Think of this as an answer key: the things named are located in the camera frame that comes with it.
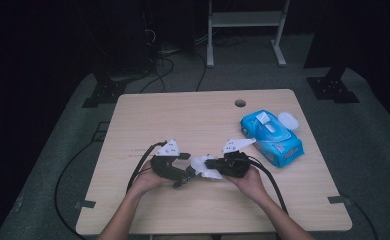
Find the table top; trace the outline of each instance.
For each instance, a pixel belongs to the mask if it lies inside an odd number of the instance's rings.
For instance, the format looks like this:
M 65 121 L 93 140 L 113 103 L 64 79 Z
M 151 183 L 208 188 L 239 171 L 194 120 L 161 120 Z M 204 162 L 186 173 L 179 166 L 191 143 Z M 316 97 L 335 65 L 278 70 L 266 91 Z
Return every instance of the table top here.
M 242 100 L 244 107 L 235 105 Z M 130 176 L 145 151 L 157 142 L 175 139 L 181 152 L 222 157 L 228 139 L 243 139 L 240 120 L 258 110 L 277 115 L 286 111 L 300 122 L 294 133 L 305 154 L 284 168 L 271 165 L 253 146 L 241 151 L 259 159 L 273 174 L 289 215 L 307 231 L 349 230 L 351 219 L 296 99 L 288 89 L 182 92 L 122 95 L 86 195 L 96 202 L 82 208 L 76 230 L 99 234 L 125 196 Z M 190 161 L 176 160 L 185 169 Z M 267 176 L 267 192 L 278 202 Z M 133 234 L 255 233 L 274 228 L 252 201 L 227 180 L 198 176 L 178 189 L 166 184 L 141 199 L 130 232 Z

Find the gray carpet floor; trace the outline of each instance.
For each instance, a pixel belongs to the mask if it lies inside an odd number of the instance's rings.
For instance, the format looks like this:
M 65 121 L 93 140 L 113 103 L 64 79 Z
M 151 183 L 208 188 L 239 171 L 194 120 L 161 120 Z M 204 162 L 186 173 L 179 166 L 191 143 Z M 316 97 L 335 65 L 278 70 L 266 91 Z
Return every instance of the gray carpet floor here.
M 307 77 L 320 77 L 328 69 L 303 69 L 312 36 L 283 36 L 282 52 L 287 66 L 279 67 L 270 45 L 272 36 L 246 37 L 232 47 L 215 47 L 215 67 L 207 69 L 199 91 L 292 89 L 304 111 L 338 189 L 349 195 L 367 213 L 380 239 L 390 239 L 390 116 L 374 97 L 365 79 L 352 70 L 343 82 L 360 103 L 337 104 L 317 100 Z M 196 50 L 206 58 L 205 46 Z M 173 71 L 147 87 L 147 92 L 195 91 L 204 71 L 196 54 L 167 57 Z M 167 72 L 168 61 L 158 62 L 158 73 Z M 133 81 L 125 93 L 139 93 L 155 74 Z M 82 108 L 96 86 L 92 74 L 82 79 L 70 99 L 34 169 L 0 230 L 1 239 L 78 239 L 60 221 L 54 203 L 57 180 L 76 153 L 91 142 L 100 122 L 110 121 L 115 105 Z M 108 124 L 101 125 L 106 130 Z M 88 145 L 64 172 L 58 187 L 58 209 L 74 228 L 79 216 L 76 203 L 84 200 L 102 147 Z M 358 208 L 347 206 L 353 227 L 347 232 L 314 232 L 317 239 L 374 239 Z M 133 239 L 149 239 L 133 236 Z

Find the forearm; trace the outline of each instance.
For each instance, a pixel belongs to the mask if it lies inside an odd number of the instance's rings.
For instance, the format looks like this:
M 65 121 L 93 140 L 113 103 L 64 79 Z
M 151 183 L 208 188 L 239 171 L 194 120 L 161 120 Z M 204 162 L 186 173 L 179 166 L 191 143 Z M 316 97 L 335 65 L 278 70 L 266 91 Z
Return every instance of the forearm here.
M 142 194 L 130 190 L 98 239 L 127 239 Z
M 283 240 L 314 239 L 300 225 L 292 220 L 268 195 L 255 200 L 255 202 L 269 217 L 276 232 Z

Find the white metal stand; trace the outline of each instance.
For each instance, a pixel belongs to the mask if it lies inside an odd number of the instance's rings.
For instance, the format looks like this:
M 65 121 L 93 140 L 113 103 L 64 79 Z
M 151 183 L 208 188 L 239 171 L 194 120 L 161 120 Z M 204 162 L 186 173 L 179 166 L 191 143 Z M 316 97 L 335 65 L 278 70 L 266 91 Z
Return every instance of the white metal stand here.
M 285 25 L 290 0 L 285 0 L 282 11 L 268 12 L 217 12 L 213 13 L 212 0 L 209 1 L 207 66 L 214 67 L 213 28 L 215 27 L 261 27 L 277 26 L 276 39 L 271 40 L 279 66 L 286 66 L 279 43 Z

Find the blue wipes package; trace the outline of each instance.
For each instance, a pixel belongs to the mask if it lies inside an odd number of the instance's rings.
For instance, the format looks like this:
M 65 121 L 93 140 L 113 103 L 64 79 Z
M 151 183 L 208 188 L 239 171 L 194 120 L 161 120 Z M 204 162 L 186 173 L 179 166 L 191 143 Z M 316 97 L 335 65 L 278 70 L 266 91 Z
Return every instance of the blue wipes package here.
M 266 110 L 243 117 L 241 127 L 245 137 L 256 139 L 254 145 L 276 167 L 282 168 L 304 154 L 301 140 Z

